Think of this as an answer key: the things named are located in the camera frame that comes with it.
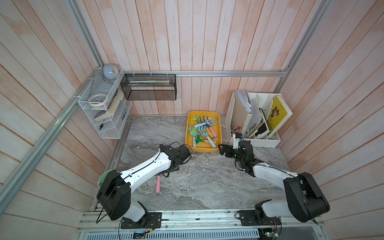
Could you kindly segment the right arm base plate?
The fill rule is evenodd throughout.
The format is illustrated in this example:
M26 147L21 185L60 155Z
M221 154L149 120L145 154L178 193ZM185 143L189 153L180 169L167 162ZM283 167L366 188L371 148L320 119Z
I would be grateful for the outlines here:
M279 226L280 218L270 218L260 209L240 210L235 218L241 221L242 226Z

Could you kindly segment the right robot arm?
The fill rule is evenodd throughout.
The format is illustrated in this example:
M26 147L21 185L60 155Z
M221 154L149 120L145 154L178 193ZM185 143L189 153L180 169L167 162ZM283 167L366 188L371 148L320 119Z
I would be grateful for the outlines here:
M244 226L281 223L281 217L293 217L301 223L314 221L330 211L330 204L309 173L293 173L258 160L250 141L234 139L233 145L219 145L220 154L235 161L236 168L248 175L270 182L285 191L285 200L265 200L255 210L240 211Z

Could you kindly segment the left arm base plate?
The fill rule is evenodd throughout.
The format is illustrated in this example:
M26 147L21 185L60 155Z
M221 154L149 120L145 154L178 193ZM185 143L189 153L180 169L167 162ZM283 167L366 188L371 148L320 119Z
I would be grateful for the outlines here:
M149 212L138 221L134 222L130 219L123 218L121 229L159 229L162 222L161 212Z

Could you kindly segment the purple fork pink handle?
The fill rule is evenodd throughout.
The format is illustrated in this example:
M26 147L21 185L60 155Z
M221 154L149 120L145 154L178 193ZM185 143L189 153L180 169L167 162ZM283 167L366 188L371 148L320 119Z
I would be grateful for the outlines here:
M160 193L161 193L161 176L157 176L155 194L160 195Z

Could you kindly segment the light blue fork teal handle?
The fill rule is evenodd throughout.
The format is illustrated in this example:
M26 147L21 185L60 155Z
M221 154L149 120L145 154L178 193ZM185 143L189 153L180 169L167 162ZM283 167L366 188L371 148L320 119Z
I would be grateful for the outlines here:
M204 126L200 126L198 127L198 131L201 135L205 136L207 138L207 140L209 141L209 143L211 144L212 148L213 149L216 149L217 146L216 144L213 142L213 140L210 138L210 135L209 133L206 131L206 127Z

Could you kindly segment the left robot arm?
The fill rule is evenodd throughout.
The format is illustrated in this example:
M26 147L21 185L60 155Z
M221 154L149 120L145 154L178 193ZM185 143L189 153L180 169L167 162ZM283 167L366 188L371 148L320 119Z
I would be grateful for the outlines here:
M186 144L179 147L161 144L158 152L147 161L122 172L108 170L98 180L97 200L110 220L120 218L140 224L148 218L143 204L131 200L132 193L156 175L179 170L180 165L192 157L192 148Z

